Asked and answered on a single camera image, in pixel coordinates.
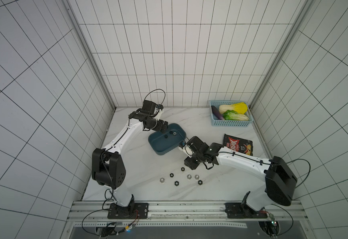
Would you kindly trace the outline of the dark teal storage box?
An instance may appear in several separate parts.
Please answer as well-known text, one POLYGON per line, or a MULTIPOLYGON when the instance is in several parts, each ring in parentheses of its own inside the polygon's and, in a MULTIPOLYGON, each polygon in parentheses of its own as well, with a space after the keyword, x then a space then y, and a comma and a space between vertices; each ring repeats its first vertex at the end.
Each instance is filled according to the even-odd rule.
POLYGON ((164 155, 184 144, 184 141, 181 143, 169 143, 169 141, 164 138, 166 133, 167 131, 165 133, 154 132, 148 137, 148 142, 157 155, 164 155))

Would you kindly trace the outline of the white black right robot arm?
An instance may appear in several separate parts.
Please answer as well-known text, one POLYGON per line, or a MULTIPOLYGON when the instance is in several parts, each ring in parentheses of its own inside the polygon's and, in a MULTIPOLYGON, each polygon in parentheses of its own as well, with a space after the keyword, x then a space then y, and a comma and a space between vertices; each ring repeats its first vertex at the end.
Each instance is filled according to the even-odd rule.
POLYGON ((207 143, 194 136, 187 142, 180 142, 178 148, 187 158, 185 166, 195 170, 200 164, 223 165, 239 169, 262 181, 261 186, 246 193, 241 202, 242 211, 259 212, 271 204, 290 206, 292 204, 297 178, 280 157, 257 158, 234 151, 219 143, 207 143))

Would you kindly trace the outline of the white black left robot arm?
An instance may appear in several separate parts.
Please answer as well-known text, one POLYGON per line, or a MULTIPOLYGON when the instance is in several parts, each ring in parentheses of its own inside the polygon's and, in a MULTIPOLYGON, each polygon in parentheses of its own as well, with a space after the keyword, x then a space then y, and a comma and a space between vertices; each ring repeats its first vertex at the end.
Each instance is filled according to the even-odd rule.
POLYGON ((110 188, 115 204, 121 208, 131 207, 134 196, 122 186, 126 178, 126 167, 122 154, 142 132, 152 130, 148 142, 157 155, 164 155, 185 144, 186 132, 176 123, 169 124, 160 119, 162 110, 148 113, 142 109, 128 115, 128 121, 121 132, 104 148, 92 153, 92 179, 99 185, 110 188))

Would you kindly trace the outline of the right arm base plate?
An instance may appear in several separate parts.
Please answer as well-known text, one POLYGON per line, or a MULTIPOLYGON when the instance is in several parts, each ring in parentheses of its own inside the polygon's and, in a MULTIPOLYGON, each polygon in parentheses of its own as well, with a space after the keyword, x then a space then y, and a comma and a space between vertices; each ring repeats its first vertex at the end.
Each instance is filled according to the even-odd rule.
POLYGON ((247 205, 247 198, 250 191, 246 193, 240 203, 225 203, 225 213, 228 219, 267 219, 266 213, 261 213, 251 209, 247 205))

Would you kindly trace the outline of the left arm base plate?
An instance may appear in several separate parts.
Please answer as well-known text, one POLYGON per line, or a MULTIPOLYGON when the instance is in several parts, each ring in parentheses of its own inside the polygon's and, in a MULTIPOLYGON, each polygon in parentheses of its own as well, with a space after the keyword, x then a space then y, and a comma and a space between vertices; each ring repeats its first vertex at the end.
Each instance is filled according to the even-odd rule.
POLYGON ((146 219, 148 217, 149 204, 131 202, 128 207, 111 204, 108 209, 108 219, 146 219))

